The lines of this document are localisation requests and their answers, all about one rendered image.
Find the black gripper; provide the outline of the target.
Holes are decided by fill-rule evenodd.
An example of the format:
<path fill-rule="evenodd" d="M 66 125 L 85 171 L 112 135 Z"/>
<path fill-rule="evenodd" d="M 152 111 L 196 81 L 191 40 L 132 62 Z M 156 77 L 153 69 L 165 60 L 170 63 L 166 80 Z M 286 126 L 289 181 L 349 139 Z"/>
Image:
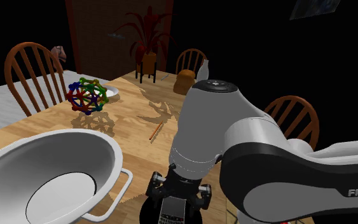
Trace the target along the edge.
<path fill-rule="evenodd" d="M 173 197 L 190 199 L 195 196 L 195 210 L 208 210 L 212 197 L 212 187 L 210 184 L 200 186 L 201 179 L 186 179 L 175 172 L 176 165 L 170 164 L 167 176 L 164 178 L 159 172 L 155 171 L 151 175 L 146 190 L 146 196 L 152 199 L 163 199 L 167 197 L 167 192 Z"/>

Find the grey remote control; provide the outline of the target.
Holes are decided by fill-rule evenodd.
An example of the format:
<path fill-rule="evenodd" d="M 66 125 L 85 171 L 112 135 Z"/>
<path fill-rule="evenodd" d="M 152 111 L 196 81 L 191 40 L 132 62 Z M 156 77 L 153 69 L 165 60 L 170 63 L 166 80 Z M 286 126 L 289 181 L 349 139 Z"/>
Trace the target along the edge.
<path fill-rule="evenodd" d="M 162 201 L 158 224 L 184 224 L 186 201 L 177 197 L 166 197 Z"/>

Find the orange pencil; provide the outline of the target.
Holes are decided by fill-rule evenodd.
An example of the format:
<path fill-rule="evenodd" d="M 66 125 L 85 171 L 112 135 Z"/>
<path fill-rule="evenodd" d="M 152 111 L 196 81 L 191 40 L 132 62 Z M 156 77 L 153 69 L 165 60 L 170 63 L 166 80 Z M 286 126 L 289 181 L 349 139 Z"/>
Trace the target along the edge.
<path fill-rule="evenodd" d="M 150 135 L 149 140 L 152 140 L 152 139 L 154 138 L 155 134 L 156 134 L 157 131 L 160 129 L 160 127 L 162 126 L 162 124 L 163 124 L 163 121 L 161 121 L 161 122 L 158 124 L 157 128 L 156 128 L 156 129 L 153 131 L 153 133 Z"/>

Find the wooden table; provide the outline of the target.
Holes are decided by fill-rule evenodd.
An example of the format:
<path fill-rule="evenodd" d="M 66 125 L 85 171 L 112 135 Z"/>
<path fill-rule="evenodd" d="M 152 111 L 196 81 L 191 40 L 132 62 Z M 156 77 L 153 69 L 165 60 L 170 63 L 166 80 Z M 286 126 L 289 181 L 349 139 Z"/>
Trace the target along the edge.
<path fill-rule="evenodd" d="M 132 171 L 134 179 L 112 215 L 99 224 L 139 224 L 145 192 L 153 172 L 166 175 L 169 151 L 184 96 L 175 94 L 176 79 L 157 72 L 154 83 L 142 83 L 134 73 L 109 81 L 119 92 L 110 98 L 101 112 L 93 116 L 73 111 L 67 101 L 51 106 L 28 118 L 0 129 L 0 148 L 24 137 L 51 130 L 83 128 L 103 132 L 114 138 L 123 152 L 123 167 Z M 150 135 L 163 121 L 152 140 Z"/>

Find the brown bread loaf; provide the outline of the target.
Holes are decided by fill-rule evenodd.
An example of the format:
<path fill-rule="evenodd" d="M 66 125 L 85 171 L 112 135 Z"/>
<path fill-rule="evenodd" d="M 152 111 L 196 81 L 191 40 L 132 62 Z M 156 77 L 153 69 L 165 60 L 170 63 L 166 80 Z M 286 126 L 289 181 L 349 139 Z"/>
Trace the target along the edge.
<path fill-rule="evenodd" d="M 173 91 L 177 94 L 186 95 L 188 90 L 195 84 L 195 73 L 192 70 L 183 69 L 176 77 Z"/>

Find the white vase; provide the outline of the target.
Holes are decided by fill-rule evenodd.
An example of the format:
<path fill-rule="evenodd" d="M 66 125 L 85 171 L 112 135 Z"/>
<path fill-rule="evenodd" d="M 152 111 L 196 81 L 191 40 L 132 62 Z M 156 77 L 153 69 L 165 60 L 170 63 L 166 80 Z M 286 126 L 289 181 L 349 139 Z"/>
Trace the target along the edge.
<path fill-rule="evenodd" d="M 204 59 L 196 75 L 196 82 L 207 80 L 208 78 L 209 78 L 209 61 L 207 59 Z"/>

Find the white plate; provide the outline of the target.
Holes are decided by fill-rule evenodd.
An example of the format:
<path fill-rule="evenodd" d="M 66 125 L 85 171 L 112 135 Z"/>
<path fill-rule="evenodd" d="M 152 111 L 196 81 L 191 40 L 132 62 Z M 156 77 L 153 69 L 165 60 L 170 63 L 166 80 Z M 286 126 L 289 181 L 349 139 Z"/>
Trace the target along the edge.
<path fill-rule="evenodd" d="M 104 88 L 104 93 L 101 94 L 101 96 L 105 95 L 106 97 L 112 97 L 114 95 L 117 95 L 119 90 L 116 87 L 112 87 L 112 86 L 103 86 Z"/>

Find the wooden spindle-back chair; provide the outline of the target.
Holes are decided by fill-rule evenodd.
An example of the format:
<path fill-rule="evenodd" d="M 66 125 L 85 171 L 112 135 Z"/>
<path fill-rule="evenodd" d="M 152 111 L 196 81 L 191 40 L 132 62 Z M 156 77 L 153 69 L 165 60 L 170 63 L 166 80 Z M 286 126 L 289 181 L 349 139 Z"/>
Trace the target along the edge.
<path fill-rule="evenodd" d="M 197 74 L 204 60 L 207 60 L 207 57 L 202 51 L 196 48 L 189 48 L 183 51 L 178 57 L 175 74 L 178 74 L 183 69 L 193 71 Z"/>
<path fill-rule="evenodd" d="M 286 101 L 289 101 L 289 104 L 287 105 L 279 119 L 276 119 L 277 113 Z M 313 106 L 308 101 L 295 95 L 286 95 L 279 97 L 269 103 L 269 105 L 267 105 L 267 107 L 264 109 L 264 112 L 268 113 L 273 119 L 275 119 L 278 126 L 281 127 L 283 122 L 286 120 L 287 116 L 293 110 L 293 107 L 296 104 L 300 104 L 303 107 L 301 111 L 296 115 L 294 120 L 290 123 L 288 128 L 286 128 L 286 130 L 284 131 L 284 136 L 286 138 L 289 138 L 289 136 L 293 133 L 295 128 L 300 124 L 304 117 L 308 115 L 310 117 L 310 121 L 296 136 L 296 139 L 304 140 L 306 137 L 310 136 L 308 144 L 312 148 L 312 151 L 315 151 L 317 142 L 319 140 L 319 119 Z"/>
<path fill-rule="evenodd" d="M 25 93 L 27 94 L 32 105 L 34 106 L 34 109 L 37 112 L 40 112 L 41 109 L 39 107 L 39 104 L 36 101 L 34 94 L 32 93 L 32 90 L 30 89 L 30 86 L 29 86 L 27 80 L 25 79 L 25 76 L 24 76 L 20 66 L 18 65 L 18 62 L 15 58 L 17 53 L 19 53 L 21 55 L 21 57 L 25 63 L 25 66 L 27 68 L 27 71 L 29 72 L 29 74 L 31 76 L 31 80 L 33 81 L 33 84 L 35 85 L 37 93 L 40 96 L 41 102 L 43 103 L 43 106 L 45 107 L 45 109 L 48 109 L 49 105 L 46 101 L 46 97 L 41 89 L 41 86 L 36 78 L 35 72 L 31 66 L 31 63 L 30 63 L 27 53 L 25 51 L 25 48 L 27 48 L 27 47 L 31 47 L 31 49 L 33 51 L 33 54 L 36 58 L 36 62 L 38 63 L 42 77 L 46 84 L 47 91 L 51 97 L 51 100 L 52 100 L 52 103 L 54 106 L 57 105 L 57 100 L 53 94 L 52 86 L 49 82 L 48 75 L 46 74 L 45 67 L 41 61 L 41 56 L 39 53 L 40 50 L 42 51 L 42 53 L 46 59 L 48 70 L 50 72 L 50 76 L 52 78 L 53 86 L 55 87 L 55 91 L 56 91 L 59 103 L 65 101 L 67 99 L 67 97 L 66 97 L 67 90 L 65 87 L 65 81 L 64 81 L 64 76 L 63 76 L 64 70 L 62 69 L 62 66 L 60 63 L 60 60 L 62 60 L 62 61 L 66 60 L 65 56 L 60 57 L 59 54 L 57 54 L 57 56 L 55 56 L 50 50 L 48 50 L 44 46 L 42 46 L 38 43 L 34 43 L 34 42 L 23 42 L 23 43 L 19 43 L 16 46 L 14 46 L 7 54 L 6 60 L 4 62 L 4 77 L 5 77 L 6 84 L 9 88 L 11 94 L 13 95 L 15 100 L 18 102 L 18 105 L 21 107 L 21 109 L 23 110 L 25 115 L 27 117 L 29 117 L 32 115 L 32 113 L 29 111 L 29 108 L 26 106 L 24 100 L 22 99 L 22 97 L 18 93 L 18 90 L 15 87 L 15 84 L 13 82 L 12 72 L 11 72 L 12 69 L 14 70 L 17 77 L 19 78 L 20 83 L 22 84 L 22 86 L 25 90 Z"/>

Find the colourful lattice ball toy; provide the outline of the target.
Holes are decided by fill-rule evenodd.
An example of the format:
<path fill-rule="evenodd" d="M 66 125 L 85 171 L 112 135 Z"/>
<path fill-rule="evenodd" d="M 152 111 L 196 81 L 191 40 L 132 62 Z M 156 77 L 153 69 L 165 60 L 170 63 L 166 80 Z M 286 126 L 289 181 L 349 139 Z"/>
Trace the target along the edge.
<path fill-rule="evenodd" d="M 103 87 L 98 79 L 88 80 L 84 77 L 69 84 L 69 91 L 65 96 L 72 104 L 73 111 L 80 111 L 85 115 L 102 111 L 104 105 L 109 102 L 107 88 Z"/>

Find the red potted plant on stand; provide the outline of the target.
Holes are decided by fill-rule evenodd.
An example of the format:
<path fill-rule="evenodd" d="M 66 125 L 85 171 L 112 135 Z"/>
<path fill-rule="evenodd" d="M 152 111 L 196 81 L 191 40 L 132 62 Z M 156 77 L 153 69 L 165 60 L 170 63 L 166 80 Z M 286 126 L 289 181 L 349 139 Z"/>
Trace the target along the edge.
<path fill-rule="evenodd" d="M 125 13 L 125 15 L 134 15 L 139 23 L 138 26 L 135 22 L 128 22 L 116 29 L 118 31 L 123 27 L 133 27 L 140 37 L 140 40 L 133 42 L 129 49 L 130 56 L 135 50 L 135 78 L 140 78 L 140 83 L 142 83 L 143 76 L 147 75 L 148 78 L 153 77 L 153 82 L 155 83 L 158 50 L 162 50 L 164 59 L 167 59 L 168 55 L 168 44 L 162 40 L 162 37 L 167 36 L 176 44 L 169 33 L 156 30 L 156 26 L 165 17 L 173 16 L 174 14 L 153 14 L 152 6 L 148 6 L 147 13 L 144 16 L 133 12 Z"/>

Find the brown door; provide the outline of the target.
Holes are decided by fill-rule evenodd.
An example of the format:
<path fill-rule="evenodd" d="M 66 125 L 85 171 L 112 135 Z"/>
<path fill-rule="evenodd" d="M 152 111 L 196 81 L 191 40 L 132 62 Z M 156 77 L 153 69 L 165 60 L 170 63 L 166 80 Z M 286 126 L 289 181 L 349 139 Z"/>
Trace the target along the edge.
<path fill-rule="evenodd" d="M 140 37 L 133 27 L 138 20 L 130 13 L 172 13 L 174 0 L 65 0 L 76 72 L 113 80 L 135 71 L 129 49 Z"/>

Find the brown rounded object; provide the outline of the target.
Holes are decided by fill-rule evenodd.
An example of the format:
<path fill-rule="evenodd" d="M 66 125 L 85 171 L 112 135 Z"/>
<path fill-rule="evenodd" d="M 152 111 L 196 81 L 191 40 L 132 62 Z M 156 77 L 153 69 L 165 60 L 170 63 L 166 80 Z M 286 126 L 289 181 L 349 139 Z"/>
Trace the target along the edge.
<path fill-rule="evenodd" d="M 51 53 L 56 58 L 59 66 L 61 66 L 60 61 L 66 62 L 67 55 L 65 54 L 63 46 L 54 46 L 51 49 Z"/>

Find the dark wall picture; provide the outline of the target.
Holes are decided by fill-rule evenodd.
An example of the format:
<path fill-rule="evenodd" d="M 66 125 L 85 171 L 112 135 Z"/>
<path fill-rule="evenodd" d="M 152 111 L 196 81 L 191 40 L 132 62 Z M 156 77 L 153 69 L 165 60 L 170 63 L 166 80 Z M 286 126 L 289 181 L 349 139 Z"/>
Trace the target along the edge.
<path fill-rule="evenodd" d="M 297 0 L 289 20 L 335 12 L 341 0 Z"/>

